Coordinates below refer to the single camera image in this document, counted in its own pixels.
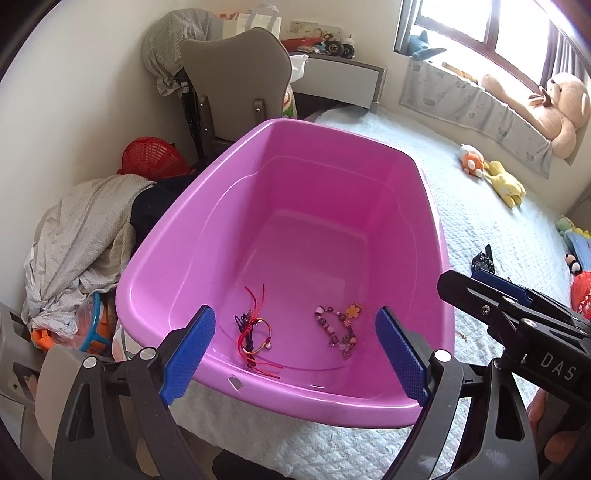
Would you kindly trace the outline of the right hand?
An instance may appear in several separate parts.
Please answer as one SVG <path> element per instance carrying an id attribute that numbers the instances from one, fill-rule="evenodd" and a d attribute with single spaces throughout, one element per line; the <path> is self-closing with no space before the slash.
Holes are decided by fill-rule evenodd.
<path id="1" fill-rule="evenodd" d="M 577 429 L 559 430 L 570 406 L 563 400 L 539 389 L 527 408 L 536 448 L 552 464 L 562 464 L 583 435 L 579 421 Z"/>

